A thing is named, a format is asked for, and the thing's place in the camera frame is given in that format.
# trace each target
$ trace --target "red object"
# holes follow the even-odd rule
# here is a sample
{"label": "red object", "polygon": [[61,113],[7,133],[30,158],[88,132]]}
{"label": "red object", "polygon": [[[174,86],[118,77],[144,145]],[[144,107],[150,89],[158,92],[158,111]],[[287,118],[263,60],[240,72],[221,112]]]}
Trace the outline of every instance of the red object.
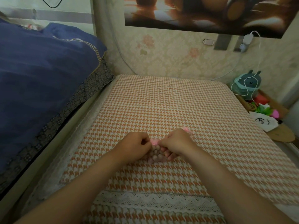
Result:
{"label": "red object", "polygon": [[256,98],[253,99],[255,103],[265,105],[269,103],[269,100],[265,98],[263,95],[258,94]]}

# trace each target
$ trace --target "bed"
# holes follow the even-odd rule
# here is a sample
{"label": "bed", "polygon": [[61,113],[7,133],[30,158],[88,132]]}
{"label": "bed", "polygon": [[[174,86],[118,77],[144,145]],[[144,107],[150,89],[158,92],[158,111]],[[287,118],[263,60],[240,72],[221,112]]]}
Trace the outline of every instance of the bed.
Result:
{"label": "bed", "polygon": [[107,48],[76,27],[0,30],[1,220],[114,75]]}
{"label": "bed", "polygon": [[[130,131],[163,138],[189,127],[193,139],[293,219],[299,170],[219,82],[121,75],[97,99],[27,200],[23,214],[71,182]],[[112,177],[83,223],[225,223],[190,165],[139,160]]]}

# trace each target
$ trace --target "orange houndstooth fabric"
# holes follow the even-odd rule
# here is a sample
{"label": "orange houndstooth fabric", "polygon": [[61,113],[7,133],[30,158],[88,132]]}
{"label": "orange houndstooth fabric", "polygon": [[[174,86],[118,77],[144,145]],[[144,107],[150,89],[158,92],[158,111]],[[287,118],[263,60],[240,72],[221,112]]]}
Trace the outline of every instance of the orange houndstooth fabric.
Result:
{"label": "orange houndstooth fabric", "polygon": [[[79,176],[130,131],[163,138],[187,126],[193,139],[232,173],[274,203],[299,204],[299,170],[250,119],[219,82],[121,75],[65,170]],[[209,196],[191,166],[173,162],[129,164],[107,190]]]}

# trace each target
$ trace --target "green toy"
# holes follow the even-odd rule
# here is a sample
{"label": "green toy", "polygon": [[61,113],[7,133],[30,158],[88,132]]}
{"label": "green toy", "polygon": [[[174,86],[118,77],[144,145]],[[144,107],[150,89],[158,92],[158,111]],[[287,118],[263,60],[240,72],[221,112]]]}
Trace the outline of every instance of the green toy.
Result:
{"label": "green toy", "polygon": [[256,110],[254,112],[256,113],[261,113],[264,114],[266,116],[270,116],[273,113],[273,109],[271,109],[270,107],[268,108],[264,108],[263,106],[256,106],[256,104],[254,102],[252,102],[252,104],[256,107]]}

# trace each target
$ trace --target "hand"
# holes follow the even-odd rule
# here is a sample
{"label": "hand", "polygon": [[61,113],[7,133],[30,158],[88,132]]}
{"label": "hand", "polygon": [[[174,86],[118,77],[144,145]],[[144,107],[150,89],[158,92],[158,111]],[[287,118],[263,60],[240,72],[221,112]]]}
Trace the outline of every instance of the hand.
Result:
{"label": "hand", "polygon": [[112,151],[127,164],[141,159],[151,149],[152,144],[147,133],[128,133]]}
{"label": "hand", "polygon": [[178,155],[184,155],[186,150],[196,147],[196,143],[183,129],[176,129],[158,142],[168,160],[174,160]]}

